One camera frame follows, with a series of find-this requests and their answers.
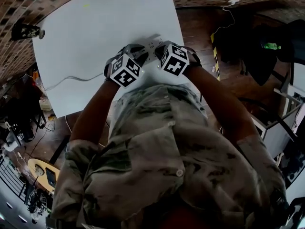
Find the white table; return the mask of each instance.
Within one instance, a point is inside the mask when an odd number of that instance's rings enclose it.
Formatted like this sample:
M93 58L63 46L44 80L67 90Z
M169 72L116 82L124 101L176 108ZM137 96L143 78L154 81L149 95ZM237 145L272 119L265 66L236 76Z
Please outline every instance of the white table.
M293 110L286 113L282 119L283 121L292 128L295 123L295 117L300 109L301 105L296 106ZM278 121L274 121L269 125L263 124L260 120L258 120L255 116L251 116L254 124L259 128L262 133L260 134L268 153L272 158L275 158L278 154L283 152L286 148L288 141L290 140L289 135L285 131Z
M293 75L290 76L291 80L287 88L287 94L292 97L295 94L305 97L305 65L293 63L291 67L293 67L293 70L291 70ZM287 98L284 107L284 115L288 112L290 103L291 100Z
M123 46L162 39L183 45L183 38L173 0L72 0L45 18L42 40L33 39L38 69L45 88L67 76L92 78L104 71L106 61ZM176 78L158 70L158 61L144 65L143 78L121 88L114 98L143 83L183 84L186 77ZM47 92L57 117L83 110L103 83L103 75L89 82L65 80Z

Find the brick wall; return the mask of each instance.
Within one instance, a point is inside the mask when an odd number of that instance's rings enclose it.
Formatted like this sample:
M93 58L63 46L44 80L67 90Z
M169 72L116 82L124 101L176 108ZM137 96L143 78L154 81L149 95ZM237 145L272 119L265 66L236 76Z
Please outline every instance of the brick wall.
M0 0L0 80L24 72L34 62L31 40L10 42L13 24L22 19L25 23L37 24L48 14L70 0ZM174 0L179 6L223 6L228 0ZM236 6L269 0L240 0ZM305 18L305 0L275 0L285 4L285 9L261 12L266 16L290 22Z

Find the ceiling light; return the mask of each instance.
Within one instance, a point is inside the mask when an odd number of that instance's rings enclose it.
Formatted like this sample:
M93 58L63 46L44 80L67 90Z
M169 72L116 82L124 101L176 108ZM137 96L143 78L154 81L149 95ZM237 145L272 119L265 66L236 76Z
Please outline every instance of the ceiling light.
M7 205L9 208L13 208L13 206L10 205L8 202L6 202L6 205Z

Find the white cable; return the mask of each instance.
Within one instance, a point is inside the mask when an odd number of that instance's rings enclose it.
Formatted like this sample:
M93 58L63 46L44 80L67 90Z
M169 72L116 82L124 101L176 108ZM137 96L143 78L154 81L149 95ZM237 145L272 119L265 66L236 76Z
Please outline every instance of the white cable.
M224 7L223 7L223 11L229 11L229 10L225 10L224 8L225 8L225 7L230 7L230 6L234 5L234 4L235 4L235 3L232 3L232 4L229 5L229 6L224 6ZM219 28L217 29L217 31L214 32L214 34L216 34L216 32L218 32L218 30L219 30L220 28L229 28L231 25L234 25L234 24L235 24L235 19L234 19L234 17L233 17L233 14L231 13L231 11L229 11L229 12L230 12L230 14L231 14L231 16L232 16L232 18L233 18L233 20L234 20L234 23L233 23L233 24L230 24L230 25L227 26L227 27L224 27L224 26L219 27Z
M65 119L66 119L67 126L68 126L70 132L72 133L72 130L71 130L71 128L69 127L69 124L68 124L68 122L67 122L67 116L66 116L66 115L65 115Z
M72 130L71 130L71 128L69 127L69 124L68 124L68 121L67 121L67 116L66 116L66 115L65 115L65 119L66 119L67 126L68 126L68 128L69 128L70 132L72 133Z
M13 153L14 153L14 155L16 156L16 159L17 159L17 162L19 163L19 165L22 167L22 164L19 162L19 160L18 160L18 157L17 157L17 155L16 155L16 153L15 153L15 151L13 150Z
M26 73L25 73L25 75L29 76L30 78L32 78L32 79L34 80L34 77L33 77L33 76L30 76L29 74L26 74Z
M82 79L82 78L78 78L76 76L67 76L66 78L63 78L60 82L58 82L57 84L53 85L53 86L50 86L48 88L45 89L45 91L49 91L49 90L52 90L53 88L57 87L60 83L62 83L64 80L67 80L67 79L72 79L72 80L76 80L76 81L80 81L80 82L87 82L87 81L91 81L93 79L95 79L96 77L99 77L100 75L104 75L104 72L103 73L100 73L98 75L96 75L95 77L92 77L90 79Z

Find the black glove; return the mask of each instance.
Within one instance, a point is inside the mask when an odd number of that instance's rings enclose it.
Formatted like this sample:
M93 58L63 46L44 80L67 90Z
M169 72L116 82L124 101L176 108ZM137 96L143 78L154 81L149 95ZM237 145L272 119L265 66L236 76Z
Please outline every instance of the black glove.
M148 52L141 52L145 47L140 44L128 44L127 46L123 47L114 57L107 60L105 69L104 69L104 76L106 80L109 81L111 70L112 70L112 61L119 59L123 54L127 54L131 57L140 67L143 66L145 60L148 57Z
M165 54L165 52L167 50L167 46L169 44L172 44L172 45L176 46L177 48L185 48L187 50L187 55L188 55L189 61L190 61L190 64L188 65L188 67L199 67L199 66L202 67L201 60L199 59L199 57L196 54L194 49L192 49L190 47L179 46L176 43L171 42L171 41L166 41L155 49L155 54L160 61L161 61L163 55Z

